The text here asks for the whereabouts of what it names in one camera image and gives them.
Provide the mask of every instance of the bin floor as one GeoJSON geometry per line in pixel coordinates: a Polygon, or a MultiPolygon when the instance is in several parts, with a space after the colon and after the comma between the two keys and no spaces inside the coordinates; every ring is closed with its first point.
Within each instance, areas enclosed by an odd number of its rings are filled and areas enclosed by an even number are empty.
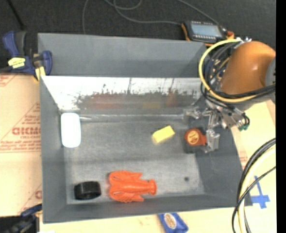
{"type": "Polygon", "coordinates": [[[141,172],[142,179],[156,181],[156,195],[143,195],[145,199],[204,193],[195,155],[183,150],[187,125],[181,120],[82,122],[81,129],[81,145],[65,148],[68,204],[112,201],[108,175],[118,170],[141,172]],[[152,133],[167,125],[175,135],[154,144],[152,133]],[[102,195],[75,200],[74,186],[86,181],[98,181],[102,195]]]}

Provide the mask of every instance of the black floor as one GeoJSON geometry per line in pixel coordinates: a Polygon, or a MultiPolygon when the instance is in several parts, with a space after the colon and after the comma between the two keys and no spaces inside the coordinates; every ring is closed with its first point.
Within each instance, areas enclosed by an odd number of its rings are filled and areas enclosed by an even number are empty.
{"type": "MultiPolygon", "coordinates": [[[[37,50],[38,32],[84,33],[82,14],[86,0],[0,0],[0,67],[8,56],[2,36],[25,26],[25,50],[37,50]]],[[[241,38],[251,38],[276,48],[276,0],[183,0],[205,12],[241,38]]],[[[119,6],[134,7],[138,0],[116,0],[119,6]]],[[[142,0],[135,10],[123,10],[139,21],[207,20],[205,16],[177,0],[142,0]]],[[[85,33],[162,39],[184,39],[180,26],[168,23],[138,23],[126,20],[104,0],[89,0],[85,8],[85,33]]],[[[0,219],[0,232],[18,218],[0,219]]]]}

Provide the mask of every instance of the white computer mouse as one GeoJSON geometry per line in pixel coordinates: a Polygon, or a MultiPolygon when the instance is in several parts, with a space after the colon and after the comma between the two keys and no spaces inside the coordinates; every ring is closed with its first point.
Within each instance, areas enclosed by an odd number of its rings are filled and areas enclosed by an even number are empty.
{"type": "Polygon", "coordinates": [[[78,147],[81,143],[81,125],[77,113],[66,112],[61,114],[62,144],[67,148],[78,147]]]}

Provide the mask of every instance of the blue clamp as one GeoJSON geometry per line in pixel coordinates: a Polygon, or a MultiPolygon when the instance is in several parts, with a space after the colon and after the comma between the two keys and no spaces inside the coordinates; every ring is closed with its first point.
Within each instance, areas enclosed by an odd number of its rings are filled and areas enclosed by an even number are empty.
{"type": "Polygon", "coordinates": [[[20,217],[22,218],[21,221],[17,222],[11,228],[3,231],[2,233],[24,233],[26,232],[30,227],[33,226],[34,221],[38,220],[38,218],[35,216],[35,213],[41,210],[42,210],[42,204],[38,204],[38,205],[35,205],[27,209],[26,211],[21,213],[20,215],[20,217]]]}
{"type": "Polygon", "coordinates": [[[52,53],[50,51],[43,51],[39,57],[31,59],[30,56],[24,54],[24,38],[25,31],[14,32],[9,31],[3,38],[4,47],[10,52],[11,58],[24,58],[25,61],[19,67],[11,66],[10,72],[15,73],[29,73],[36,77],[36,68],[33,65],[34,61],[42,61],[46,75],[49,75],[52,69],[52,53]]]}
{"type": "Polygon", "coordinates": [[[185,233],[189,229],[177,213],[158,214],[158,217],[166,233],[185,233]]]}

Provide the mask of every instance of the cardboard sheet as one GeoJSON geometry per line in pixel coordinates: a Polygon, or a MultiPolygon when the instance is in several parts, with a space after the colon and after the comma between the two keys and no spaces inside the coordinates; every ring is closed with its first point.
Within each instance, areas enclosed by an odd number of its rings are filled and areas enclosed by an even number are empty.
{"type": "Polygon", "coordinates": [[[42,200],[39,83],[0,74],[0,217],[42,200]]]}

